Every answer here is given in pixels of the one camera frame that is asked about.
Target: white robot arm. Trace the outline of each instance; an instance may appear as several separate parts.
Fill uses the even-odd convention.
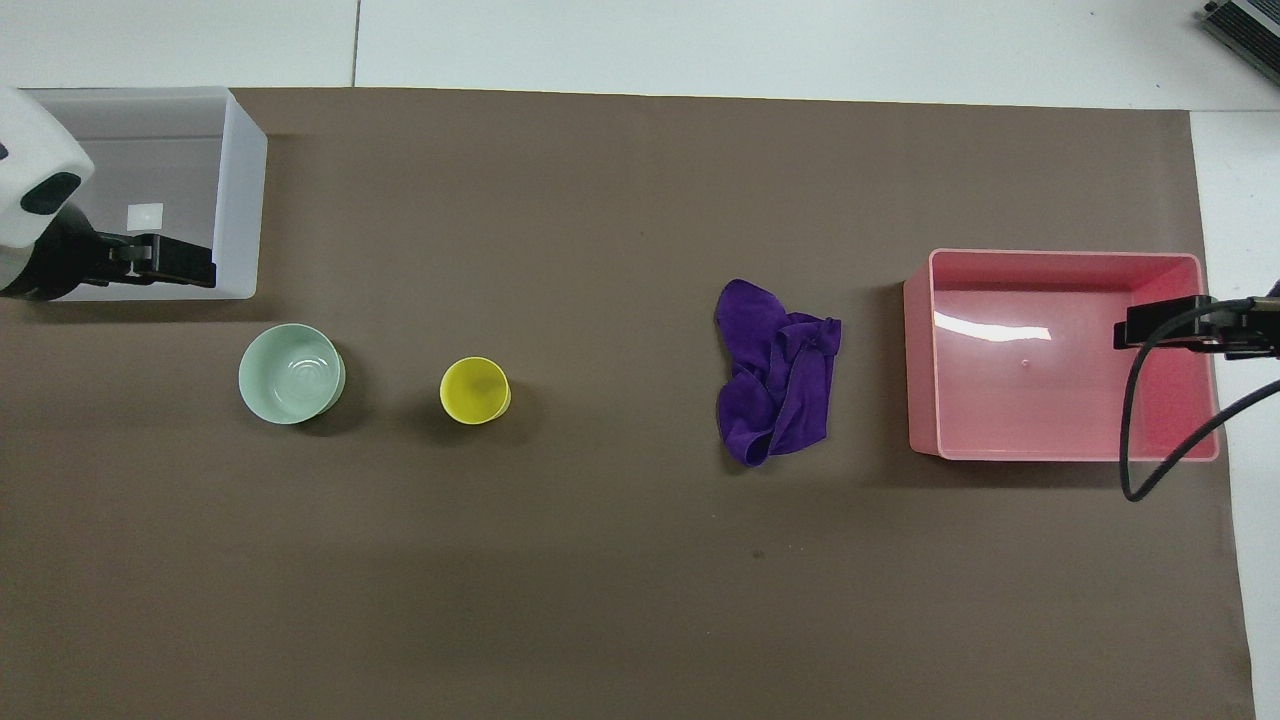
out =
[[[207,247],[96,232],[68,202],[92,174],[93,161],[56,118],[0,87],[0,296],[55,300],[81,283],[216,284]]]

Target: black cable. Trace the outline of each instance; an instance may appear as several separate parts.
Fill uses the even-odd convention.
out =
[[[1252,393],[1242,397],[1240,400],[1235,401],[1226,410],[1222,410],[1221,413],[1219,413],[1213,418],[1210,418],[1210,420],[1207,423],[1204,423],[1203,425],[1201,425],[1199,429],[1197,429],[1194,433],[1192,433],[1192,436],[1188,437],[1187,441],[1183,441],[1183,445],[1178,446],[1178,450],[1175,450],[1172,455],[1170,455],[1169,457],[1166,457],[1165,461],[1161,462],[1160,468],[1156,468],[1156,471],[1152,473],[1151,477],[1148,477],[1142,483],[1142,486],[1138,487],[1137,491],[1134,491],[1130,487],[1130,480],[1129,480],[1129,424],[1133,420],[1133,400],[1134,400],[1134,395],[1138,391],[1138,375],[1142,373],[1142,364],[1147,361],[1147,355],[1149,355],[1151,351],[1157,345],[1160,345],[1161,341],[1164,341],[1169,336],[1169,333],[1171,333],[1175,329],[1178,329],[1184,323],[1188,323],[1190,320],[1194,320],[1196,318],[1201,318],[1203,315],[1208,315],[1211,313],[1217,313],[1217,311],[1221,311],[1221,310],[1230,310],[1233,313],[1242,313],[1242,311],[1245,311],[1245,310],[1249,310],[1251,307],[1253,307],[1253,304],[1254,302],[1251,299],[1222,300],[1222,301],[1219,301],[1219,302],[1210,302],[1208,305],[1204,305],[1202,307],[1196,307],[1193,310],[1187,310],[1185,313],[1179,313],[1178,315],[1174,315],[1172,318],[1165,320],[1160,327],[1157,327],[1155,331],[1152,331],[1151,336],[1147,337],[1147,341],[1143,342],[1142,347],[1138,348],[1138,355],[1133,359],[1133,366],[1129,369],[1129,379],[1125,382],[1125,387],[1124,387],[1124,407],[1123,407],[1123,410],[1120,413],[1120,489],[1124,491],[1124,497],[1129,502],[1138,502],[1143,497],[1147,497],[1147,493],[1149,493],[1152,491],[1152,488],[1156,487],[1156,483],[1158,483],[1160,479],[1162,477],[1165,477],[1165,473],[1167,473],[1170,470],[1170,468],[1172,468],[1179,460],[1181,460],[1183,455],[1187,455],[1187,452],[1189,452],[1190,448],[1194,447],[1197,442],[1199,442],[1206,436],[1208,436],[1208,433],[1213,432],[1215,428],[1217,428],[1219,425],[1221,425],[1222,423],[1225,423],[1228,419],[1230,419],[1231,416],[1236,415],[1238,413],[1242,413],[1247,407],[1249,407],[1253,404],[1261,401],[1262,398],[1270,397],[1275,392],[1280,392],[1280,388],[1277,388],[1276,391],[1266,392],[1266,393],[1261,395],[1260,397],[1253,397],[1253,396],[1256,396],[1258,393],[1262,393],[1267,388],[1270,388],[1271,386],[1268,384],[1268,386],[1266,386],[1266,387],[1263,387],[1263,388],[1261,388],[1258,391],[1254,391],[1254,392],[1252,392]],[[1277,380],[1276,383],[1272,383],[1272,384],[1280,384],[1280,380]],[[1201,430],[1204,430],[1204,434],[1199,436],[1199,438],[1196,438],[1196,436]],[[1187,445],[1187,442],[1190,441],[1192,438],[1196,438],[1194,442],[1192,442],[1190,445]]]

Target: light green ceramic bowl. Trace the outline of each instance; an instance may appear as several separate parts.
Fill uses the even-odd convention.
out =
[[[241,359],[244,405],[278,425],[292,425],[333,407],[347,383],[342,356],[323,332],[296,323],[257,336]]]

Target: purple towel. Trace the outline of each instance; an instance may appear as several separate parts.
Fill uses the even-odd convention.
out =
[[[717,402],[728,454],[755,468],[827,437],[840,320],[788,314],[773,293],[736,279],[721,292],[716,324],[733,357]]]

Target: pink bin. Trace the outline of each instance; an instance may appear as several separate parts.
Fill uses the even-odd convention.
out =
[[[904,284],[911,448],[948,460],[1115,461],[1137,350],[1130,305],[1204,292],[1193,255],[934,250]],[[1134,402],[1134,460],[1215,413],[1210,357],[1160,348]],[[1217,456],[1217,433],[1188,460]]]

